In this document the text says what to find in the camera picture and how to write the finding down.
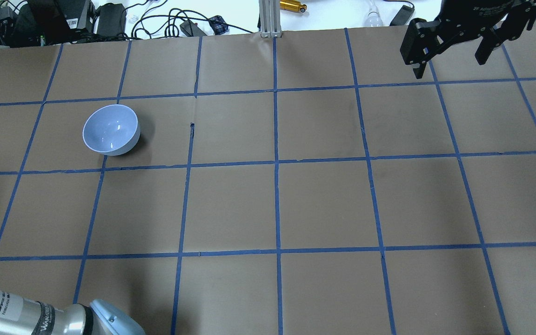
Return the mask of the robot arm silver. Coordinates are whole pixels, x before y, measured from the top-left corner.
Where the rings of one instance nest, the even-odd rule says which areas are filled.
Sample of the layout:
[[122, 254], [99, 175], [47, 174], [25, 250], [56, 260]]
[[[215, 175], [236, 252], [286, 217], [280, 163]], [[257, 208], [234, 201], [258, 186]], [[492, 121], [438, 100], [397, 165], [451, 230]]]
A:
[[58, 309], [0, 290], [0, 335], [144, 335], [128, 314], [102, 299]]

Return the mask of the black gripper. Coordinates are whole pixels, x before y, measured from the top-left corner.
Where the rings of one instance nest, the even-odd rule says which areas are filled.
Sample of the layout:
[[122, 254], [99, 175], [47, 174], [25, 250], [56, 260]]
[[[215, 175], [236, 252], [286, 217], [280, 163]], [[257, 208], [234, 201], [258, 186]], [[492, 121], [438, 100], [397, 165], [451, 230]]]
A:
[[536, 0], [443, 0], [433, 21], [415, 18], [408, 24], [400, 54], [422, 79], [427, 63], [449, 47], [481, 40], [475, 51], [479, 65], [506, 41], [517, 40], [536, 21]]

